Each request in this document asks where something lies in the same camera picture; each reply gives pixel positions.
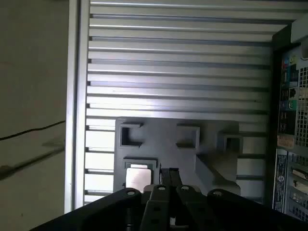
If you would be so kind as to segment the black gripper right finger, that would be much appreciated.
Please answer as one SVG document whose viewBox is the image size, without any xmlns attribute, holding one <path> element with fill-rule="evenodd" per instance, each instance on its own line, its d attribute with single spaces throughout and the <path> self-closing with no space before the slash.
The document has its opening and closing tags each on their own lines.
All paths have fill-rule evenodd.
<svg viewBox="0 0 308 231">
<path fill-rule="evenodd" d="M 203 195 L 181 182 L 177 168 L 169 170 L 179 197 L 179 221 L 190 231 L 306 231 L 308 225 L 223 189 Z"/>
</svg>

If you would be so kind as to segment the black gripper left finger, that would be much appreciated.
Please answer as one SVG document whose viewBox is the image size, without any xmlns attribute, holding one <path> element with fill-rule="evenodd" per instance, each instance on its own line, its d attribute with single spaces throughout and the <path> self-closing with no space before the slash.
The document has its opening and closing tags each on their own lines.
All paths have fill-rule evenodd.
<svg viewBox="0 0 308 231">
<path fill-rule="evenodd" d="M 159 170 L 159 184 L 143 192 L 124 188 L 34 228 L 36 231 L 167 231 L 171 169 Z"/>
</svg>

